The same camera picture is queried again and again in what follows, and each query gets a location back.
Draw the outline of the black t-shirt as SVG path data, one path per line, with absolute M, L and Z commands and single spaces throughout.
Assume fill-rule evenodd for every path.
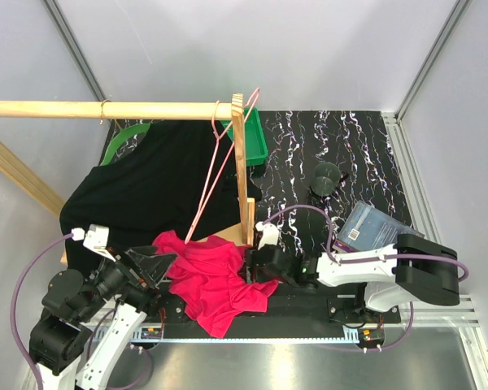
M 118 161 L 94 167 L 68 198 L 59 216 L 61 232 L 109 228 L 118 245 L 151 245 L 162 232 L 184 239 L 190 228 L 215 146 L 209 121 L 159 121 L 136 148 Z M 219 148 L 216 174 L 231 140 Z M 193 235 L 198 241 L 239 223 L 234 154 Z

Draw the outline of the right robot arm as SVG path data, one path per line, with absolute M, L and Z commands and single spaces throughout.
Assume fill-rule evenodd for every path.
M 457 252 L 411 234 L 379 249 L 294 257 L 278 245 L 245 252 L 252 281 L 277 281 L 291 292 L 328 292 L 346 284 L 358 288 L 353 301 L 357 319 L 371 322 L 381 313 L 408 302 L 457 306 L 459 283 L 468 276 Z

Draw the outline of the pink red t-shirt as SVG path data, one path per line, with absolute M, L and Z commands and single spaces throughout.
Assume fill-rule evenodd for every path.
M 238 272 L 246 248 L 218 236 L 203 242 L 184 242 L 174 231 L 160 233 L 152 242 L 158 254 L 176 255 L 167 277 L 168 291 L 185 302 L 185 313 L 209 336 L 225 337 L 242 313 L 264 313 L 279 282 L 248 284 Z

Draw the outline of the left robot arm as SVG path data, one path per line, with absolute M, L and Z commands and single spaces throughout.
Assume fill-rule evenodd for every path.
M 43 389 L 105 389 L 136 329 L 159 313 L 159 284 L 175 253 L 154 246 L 107 247 L 96 271 L 84 277 L 66 270 L 55 275 L 42 299 L 40 320 L 29 337 L 28 354 Z M 88 322 L 109 301 L 114 317 L 92 355 Z

